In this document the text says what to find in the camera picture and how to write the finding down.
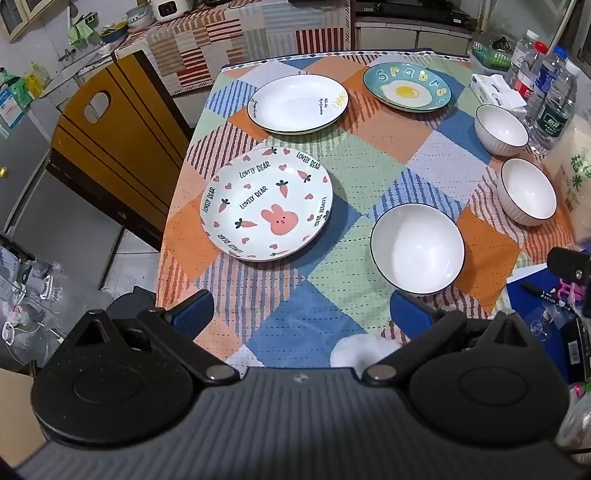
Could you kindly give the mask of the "red label water bottle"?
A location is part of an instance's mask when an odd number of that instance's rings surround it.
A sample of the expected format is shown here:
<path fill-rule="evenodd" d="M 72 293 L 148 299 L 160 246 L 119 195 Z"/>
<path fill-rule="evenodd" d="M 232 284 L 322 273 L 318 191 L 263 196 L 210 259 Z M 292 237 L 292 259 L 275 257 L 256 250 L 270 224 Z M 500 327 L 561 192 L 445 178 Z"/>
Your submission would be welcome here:
<path fill-rule="evenodd" d="M 506 83 L 527 101 L 533 92 L 538 73 L 536 67 L 548 52 L 548 46 L 539 40 L 539 35 L 528 30 L 517 42 L 511 64 L 505 75 Z"/>

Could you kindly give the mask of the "green plastic basket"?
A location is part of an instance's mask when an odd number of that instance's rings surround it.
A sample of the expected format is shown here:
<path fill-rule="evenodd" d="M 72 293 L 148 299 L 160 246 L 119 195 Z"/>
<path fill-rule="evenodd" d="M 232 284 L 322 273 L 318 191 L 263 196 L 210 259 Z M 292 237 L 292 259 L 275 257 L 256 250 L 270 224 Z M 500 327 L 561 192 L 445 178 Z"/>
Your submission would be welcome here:
<path fill-rule="evenodd" d="M 472 43 L 473 56 L 486 68 L 507 71 L 515 41 L 503 34 L 480 34 Z"/>

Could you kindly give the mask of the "colourful patchwork tablecloth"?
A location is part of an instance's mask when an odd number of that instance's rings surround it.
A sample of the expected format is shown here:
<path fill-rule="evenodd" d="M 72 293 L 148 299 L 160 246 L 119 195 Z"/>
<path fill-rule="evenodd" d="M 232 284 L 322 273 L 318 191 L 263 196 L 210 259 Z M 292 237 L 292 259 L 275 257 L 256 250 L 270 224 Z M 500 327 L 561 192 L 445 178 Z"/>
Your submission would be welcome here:
<path fill-rule="evenodd" d="M 400 60 L 438 72 L 451 104 L 432 115 L 396 112 L 363 87 L 370 65 Z M 337 80 L 349 92 L 341 121 L 304 137 L 276 137 L 247 117 L 249 97 L 267 82 L 294 74 Z M 394 205 L 422 202 L 459 225 L 467 262 L 458 281 L 433 296 L 437 307 L 486 318 L 500 307 L 516 267 L 542 263 L 572 243 L 563 213 L 525 229 L 508 219 L 496 194 L 502 162 L 474 130 L 477 99 L 468 61 L 435 53 L 332 53 L 224 68 L 190 141 L 166 221 L 157 303 L 169 308 L 200 289 L 215 312 L 197 343 L 243 368 L 325 367 L 335 344 L 358 333 L 406 342 L 391 318 L 391 285 L 370 258 L 370 230 Z M 245 264 L 219 252 L 199 223 L 207 182 L 222 165 L 257 146 L 311 154 L 335 189 L 327 227 L 287 260 Z"/>

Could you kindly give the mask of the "green label water bottle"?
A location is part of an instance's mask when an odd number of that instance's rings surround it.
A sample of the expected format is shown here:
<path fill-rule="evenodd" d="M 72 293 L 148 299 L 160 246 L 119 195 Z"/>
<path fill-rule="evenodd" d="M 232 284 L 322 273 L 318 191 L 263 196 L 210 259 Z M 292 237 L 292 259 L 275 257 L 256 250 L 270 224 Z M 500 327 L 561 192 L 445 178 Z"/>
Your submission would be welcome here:
<path fill-rule="evenodd" d="M 557 143 L 571 120 L 576 102 L 579 67 L 570 59 L 553 81 L 531 130 L 531 149 L 546 155 Z"/>

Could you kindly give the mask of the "blue label water bottle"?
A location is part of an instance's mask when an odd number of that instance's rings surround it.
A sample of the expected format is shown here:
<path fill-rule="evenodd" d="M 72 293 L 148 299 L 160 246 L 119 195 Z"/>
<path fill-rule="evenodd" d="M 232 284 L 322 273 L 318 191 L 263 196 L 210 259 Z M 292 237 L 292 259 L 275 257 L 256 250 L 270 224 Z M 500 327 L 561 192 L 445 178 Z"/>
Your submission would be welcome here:
<path fill-rule="evenodd" d="M 534 88 L 527 105 L 525 121 L 529 127 L 533 125 L 552 83 L 565 66 L 566 59 L 566 50 L 561 46 L 556 46 L 552 53 L 542 60 L 541 66 L 538 70 L 538 76 L 534 82 Z"/>

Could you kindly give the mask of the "clear bag of rice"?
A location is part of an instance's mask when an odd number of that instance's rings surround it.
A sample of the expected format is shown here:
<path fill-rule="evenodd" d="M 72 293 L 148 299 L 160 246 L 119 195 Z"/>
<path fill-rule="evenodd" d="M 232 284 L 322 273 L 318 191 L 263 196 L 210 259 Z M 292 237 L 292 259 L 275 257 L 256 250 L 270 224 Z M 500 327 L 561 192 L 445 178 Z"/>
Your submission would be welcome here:
<path fill-rule="evenodd" d="M 574 242 L 590 250 L 591 179 L 590 124 L 574 115 L 562 136 L 543 160 L 565 209 Z"/>

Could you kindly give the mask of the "black marker pen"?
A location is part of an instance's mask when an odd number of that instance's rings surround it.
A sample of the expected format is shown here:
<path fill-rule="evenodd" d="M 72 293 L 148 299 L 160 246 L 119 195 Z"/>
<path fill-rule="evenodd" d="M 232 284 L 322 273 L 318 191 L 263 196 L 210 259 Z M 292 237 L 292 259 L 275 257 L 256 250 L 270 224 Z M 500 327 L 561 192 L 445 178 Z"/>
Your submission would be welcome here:
<path fill-rule="evenodd" d="M 527 283 L 527 282 L 523 282 L 521 284 L 521 289 L 536 298 L 543 299 L 543 300 L 550 302 L 550 303 L 562 302 L 562 299 L 559 296 L 557 296 L 556 294 L 552 294 L 550 292 L 547 292 L 544 289 L 537 287 L 533 284 Z"/>

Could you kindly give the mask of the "large white bowl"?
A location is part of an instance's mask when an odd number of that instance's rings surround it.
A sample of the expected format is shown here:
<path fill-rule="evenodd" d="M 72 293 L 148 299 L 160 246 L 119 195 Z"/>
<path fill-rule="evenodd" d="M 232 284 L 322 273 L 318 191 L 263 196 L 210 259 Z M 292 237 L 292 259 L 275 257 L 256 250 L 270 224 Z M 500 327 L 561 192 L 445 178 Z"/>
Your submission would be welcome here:
<path fill-rule="evenodd" d="M 436 294 L 453 284 L 466 261 L 458 225 L 425 204 L 401 204 L 384 212 L 370 235 L 370 255 L 394 288 L 410 294 Z"/>

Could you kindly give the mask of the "teal fried egg plate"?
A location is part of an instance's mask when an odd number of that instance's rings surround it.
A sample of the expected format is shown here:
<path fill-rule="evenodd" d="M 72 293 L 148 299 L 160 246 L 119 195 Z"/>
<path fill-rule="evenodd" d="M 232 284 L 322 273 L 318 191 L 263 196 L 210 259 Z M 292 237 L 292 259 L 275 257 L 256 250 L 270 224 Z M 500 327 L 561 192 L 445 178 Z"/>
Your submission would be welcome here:
<path fill-rule="evenodd" d="M 452 89 L 440 74 L 403 62 L 370 66 L 363 86 L 382 103 L 411 113 L 433 112 L 452 100 Z"/>

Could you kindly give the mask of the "white ribbed bowl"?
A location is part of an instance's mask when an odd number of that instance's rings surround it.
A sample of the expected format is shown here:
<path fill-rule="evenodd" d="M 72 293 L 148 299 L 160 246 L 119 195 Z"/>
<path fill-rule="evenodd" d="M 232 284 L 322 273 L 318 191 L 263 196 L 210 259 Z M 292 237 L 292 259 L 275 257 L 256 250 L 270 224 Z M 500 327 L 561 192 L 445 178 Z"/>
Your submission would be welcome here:
<path fill-rule="evenodd" d="M 525 227 L 542 225 L 557 212 L 552 183 L 541 169 L 525 159 L 512 158 L 503 163 L 497 194 L 505 214 Z"/>
<path fill-rule="evenodd" d="M 476 109 L 475 131 L 484 148 L 500 157 L 514 157 L 529 141 L 520 120 L 496 105 L 483 104 Z"/>

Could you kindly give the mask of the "wooden chair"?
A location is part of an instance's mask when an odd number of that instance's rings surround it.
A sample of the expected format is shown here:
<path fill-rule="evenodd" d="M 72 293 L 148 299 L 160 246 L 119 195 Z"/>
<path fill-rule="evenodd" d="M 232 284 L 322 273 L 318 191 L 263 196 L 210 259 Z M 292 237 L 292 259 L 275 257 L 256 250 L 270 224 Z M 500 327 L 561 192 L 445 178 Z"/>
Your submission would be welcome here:
<path fill-rule="evenodd" d="M 47 169 L 160 249 L 191 130 L 143 52 L 102 69 L 69 100 Z"/>

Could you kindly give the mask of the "patchwork covered counter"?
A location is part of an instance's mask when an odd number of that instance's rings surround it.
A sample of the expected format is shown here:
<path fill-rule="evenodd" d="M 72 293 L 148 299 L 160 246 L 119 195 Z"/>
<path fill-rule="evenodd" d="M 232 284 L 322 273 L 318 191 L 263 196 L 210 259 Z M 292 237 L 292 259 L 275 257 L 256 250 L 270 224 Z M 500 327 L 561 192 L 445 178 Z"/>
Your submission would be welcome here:
<path fill-rule="evenodd" d="M 228 65 L 352 48 L 349 1 L 230 1 L 129 34 L 120 60 L 143 52 L 172 96 L 211 87 Z"/>

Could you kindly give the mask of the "white rice cooker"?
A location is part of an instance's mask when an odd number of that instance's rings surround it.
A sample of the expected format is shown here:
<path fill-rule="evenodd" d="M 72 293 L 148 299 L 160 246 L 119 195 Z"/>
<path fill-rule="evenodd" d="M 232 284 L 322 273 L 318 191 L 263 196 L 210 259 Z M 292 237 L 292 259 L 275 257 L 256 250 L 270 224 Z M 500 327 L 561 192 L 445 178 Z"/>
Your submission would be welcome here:
<path fill-rule="evenodd" d="M 193 0 L 151 0 L 152 13 L 157 22 L 167 22 L 192 11 Z"/>

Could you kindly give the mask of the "white tissue pack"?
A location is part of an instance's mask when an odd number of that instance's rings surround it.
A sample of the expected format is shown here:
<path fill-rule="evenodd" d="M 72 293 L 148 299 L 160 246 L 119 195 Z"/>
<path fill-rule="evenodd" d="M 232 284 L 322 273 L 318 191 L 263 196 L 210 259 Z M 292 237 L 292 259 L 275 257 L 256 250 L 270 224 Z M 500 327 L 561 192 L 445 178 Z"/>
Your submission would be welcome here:
<path fill-rule="evenodd" d="M 526 101 L 511 88 L 500 74 L 473 74 L 470 88 L 481 104 L 496 105 L 523 119 L 526 114 Z"/>

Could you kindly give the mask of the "blue notebook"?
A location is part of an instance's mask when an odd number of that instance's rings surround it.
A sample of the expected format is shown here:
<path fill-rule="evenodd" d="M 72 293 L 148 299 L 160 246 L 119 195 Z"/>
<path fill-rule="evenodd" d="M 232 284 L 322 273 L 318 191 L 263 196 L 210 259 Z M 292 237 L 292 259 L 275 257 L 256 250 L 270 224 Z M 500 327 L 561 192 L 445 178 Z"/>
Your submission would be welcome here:
<path fill-rule="evenodd" d="M 562 302 L 550 303 L 528 294 L 521 289 L 523 282 L 556 294 Z M 515 269 L 506 284 L 511 307 L 541 343 L 565 381 L 575 384 L 586 379 L 585 356 L 578 319 L 568 310 L 567 294 L 561 291 L 562 287 L 564 282 L 551 274 L 545 264 Z"/>

